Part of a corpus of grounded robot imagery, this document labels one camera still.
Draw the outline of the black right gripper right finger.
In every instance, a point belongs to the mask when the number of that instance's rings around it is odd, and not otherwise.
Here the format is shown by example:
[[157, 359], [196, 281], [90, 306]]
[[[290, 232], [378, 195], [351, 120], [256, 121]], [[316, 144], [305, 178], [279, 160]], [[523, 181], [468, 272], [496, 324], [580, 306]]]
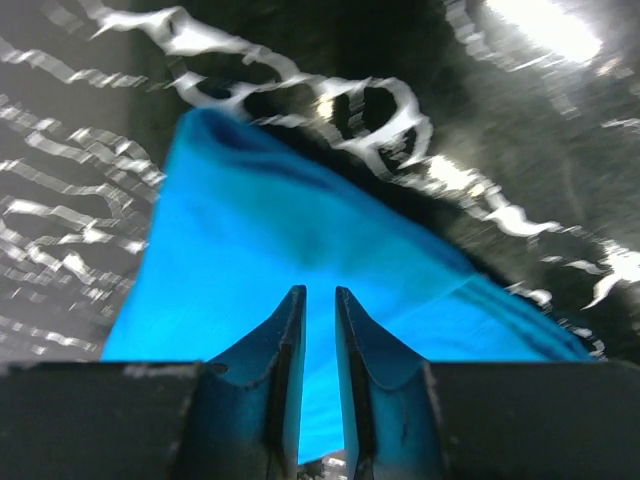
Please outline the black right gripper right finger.
[[432, 362], [336, 291], [351, 479], [635, 479], [639, 369]]

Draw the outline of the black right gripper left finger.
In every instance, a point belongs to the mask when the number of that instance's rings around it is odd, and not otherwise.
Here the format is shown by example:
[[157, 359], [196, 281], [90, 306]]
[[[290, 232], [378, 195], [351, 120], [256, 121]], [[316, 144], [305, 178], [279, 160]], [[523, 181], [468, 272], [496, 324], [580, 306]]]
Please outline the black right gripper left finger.
[[5, 479], [292, 479], [306, 290], [209, 362], [5, 363]]

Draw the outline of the bright blue t-shirt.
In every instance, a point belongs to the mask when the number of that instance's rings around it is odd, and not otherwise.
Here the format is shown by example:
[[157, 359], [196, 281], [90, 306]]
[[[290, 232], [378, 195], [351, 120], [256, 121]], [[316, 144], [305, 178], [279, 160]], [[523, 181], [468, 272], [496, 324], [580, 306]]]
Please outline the bright blue t-shirt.
[[432, 361], [580, 362], [582, 343], [434, 234], [263, 130], [179, 121], [142, 264], [106, 361], [205, 361], [307, 289], [298, 459], [344, 445], [335, 291]]

